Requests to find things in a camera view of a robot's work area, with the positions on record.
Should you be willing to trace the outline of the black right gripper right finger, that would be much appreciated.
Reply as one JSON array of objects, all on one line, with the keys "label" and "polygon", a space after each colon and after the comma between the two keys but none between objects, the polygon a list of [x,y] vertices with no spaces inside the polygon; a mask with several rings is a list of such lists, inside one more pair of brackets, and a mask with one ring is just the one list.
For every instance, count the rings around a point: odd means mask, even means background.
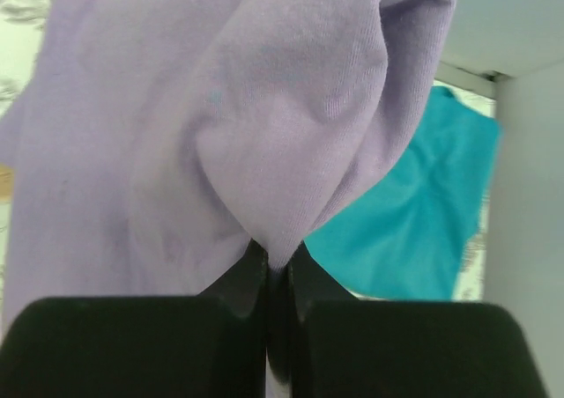
[{"label": "black right gripper right finger", "polygon": [[500,306],[354,297],[299,247],[287,268],[294,397],[544,397]]}]

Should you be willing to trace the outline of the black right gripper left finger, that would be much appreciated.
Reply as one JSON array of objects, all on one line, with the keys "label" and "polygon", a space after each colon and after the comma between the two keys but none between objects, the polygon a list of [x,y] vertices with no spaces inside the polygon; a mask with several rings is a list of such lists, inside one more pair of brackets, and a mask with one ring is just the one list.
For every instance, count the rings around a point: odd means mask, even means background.
[{"label": "black right gripper left finger", "polygon": [[191,297],[43,298],[1,346],[4,397],[262,397],[266,252]]}]

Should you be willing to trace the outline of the purple t shirt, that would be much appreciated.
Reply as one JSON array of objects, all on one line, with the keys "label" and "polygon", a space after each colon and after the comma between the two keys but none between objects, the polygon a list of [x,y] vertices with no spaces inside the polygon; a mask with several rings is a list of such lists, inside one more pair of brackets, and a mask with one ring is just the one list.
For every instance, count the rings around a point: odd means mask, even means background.
[{"label": "purple t shirt", "polygon": [[412,139],[456,0],[52,0],[1,120],[2,323],[286,265]]}]

